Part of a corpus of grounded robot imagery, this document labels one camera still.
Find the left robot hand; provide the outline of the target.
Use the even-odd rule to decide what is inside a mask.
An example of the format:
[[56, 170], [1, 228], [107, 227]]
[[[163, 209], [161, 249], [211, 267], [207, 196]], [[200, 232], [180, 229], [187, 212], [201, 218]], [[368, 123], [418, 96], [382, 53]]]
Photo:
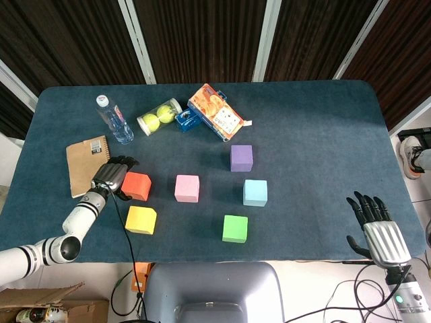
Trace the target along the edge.
[[139, 165], [139, 162], [133, 157], [124, 155], [111, 157], [92, 178], [90, 192], [97, 192], [105, 200], [110, 192], [123, 201], [131, 200], [132, 196], [126, 195], [121, 187], [126, 173], [136, 165]]

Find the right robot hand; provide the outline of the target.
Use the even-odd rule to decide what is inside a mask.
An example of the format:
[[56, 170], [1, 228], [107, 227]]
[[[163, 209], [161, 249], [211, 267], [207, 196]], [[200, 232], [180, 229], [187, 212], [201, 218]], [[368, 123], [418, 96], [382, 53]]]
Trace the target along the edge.
[[355, 199], [347, 197], [346, 201], [356, 216], [367, 247], [360, 247], [352, 236], [347, 236], [350, 248], [383, 269], [407, 265], [411, 260], [407, 244], [384, 202], [377, 196], [370, 197], [358, 191], [354, 196]]

